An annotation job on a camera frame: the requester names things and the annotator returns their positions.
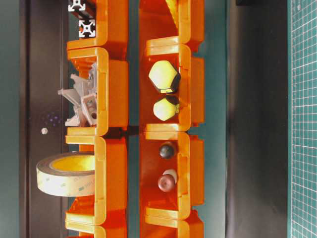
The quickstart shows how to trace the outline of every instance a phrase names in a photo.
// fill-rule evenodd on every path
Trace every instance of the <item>orange storage bin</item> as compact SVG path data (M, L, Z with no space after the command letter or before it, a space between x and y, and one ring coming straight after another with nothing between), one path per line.
M96 37L69 41L67 50L104 47L112 59L124 60L128 42L128 0L92 0L96 6Z
M153 105L164 98L149 79L155 62L169 61L180 73L178 91L173 94L180 101L180 112L167 121L153 113ZM205 121L205 63L192 56L186 45L146 48L140 62L140 129L145 131L187 131Z
M69 230L78 231L81 238L126 238L127 223L124 212L110 213L105 223L92 226L81 223L66 222Z
M140 238L204 238L204 223L192 210L186 220L140 217Z
M68 127L68 135L105 135L109 127L126 129L129 120L129 68L126 61L109 59L103 48L68 51L68 59L88 78L97 62L97 126Z
M80 151L95 152L95 195L77 197L66 222L100 225L113 211L127 206L127 150L124 138L66 136L67 144L79 144Z
M159 148L175 145L171 159L163 159ZM158 179L164 171L177 172L174 190L163 192ZM204 142L184 132L143 132L140 134L140 214L184 220L192 206L204 203Z
M198 51L205 34L204 0L142 0L139 10L141 50L186 44Z

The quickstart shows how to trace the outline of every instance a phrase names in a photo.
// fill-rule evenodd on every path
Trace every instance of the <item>cutting mat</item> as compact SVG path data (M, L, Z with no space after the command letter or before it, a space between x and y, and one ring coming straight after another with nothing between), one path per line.
M289 6L289 237L317 238L317 0Z

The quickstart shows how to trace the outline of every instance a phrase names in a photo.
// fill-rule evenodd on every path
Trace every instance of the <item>tape roll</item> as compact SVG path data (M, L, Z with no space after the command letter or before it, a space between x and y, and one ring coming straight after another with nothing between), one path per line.
M37 166L38 188L62 197L94 195L95 156L93 152L71 152L41 160Z

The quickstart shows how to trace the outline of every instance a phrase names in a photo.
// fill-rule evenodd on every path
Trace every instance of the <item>yellow dodecahedron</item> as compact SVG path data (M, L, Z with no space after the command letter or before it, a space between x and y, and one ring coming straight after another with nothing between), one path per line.
M166 121L179 113L179 101L174 96L167 96L154 104L153 112L158 119Z
M173 93L178 89L180 74L169 61L161 60L152 66L149 78L160 93Z

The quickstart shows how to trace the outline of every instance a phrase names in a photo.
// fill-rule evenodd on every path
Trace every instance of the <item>dark gray panel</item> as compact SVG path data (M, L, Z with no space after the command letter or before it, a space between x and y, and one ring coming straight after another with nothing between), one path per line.
M37 188L36 164L43 158L67 151L64 143L68 104L57 90L68 86L66 40L68 37L67 1L25 1L27 8L25 64L25 155L21 167L26 167L25 196L22 196L21 237L65 237L64 212L67 199L42 193ZM46 127L47 135L41 134Z
M287 0L229 6L228 238L287 234Z

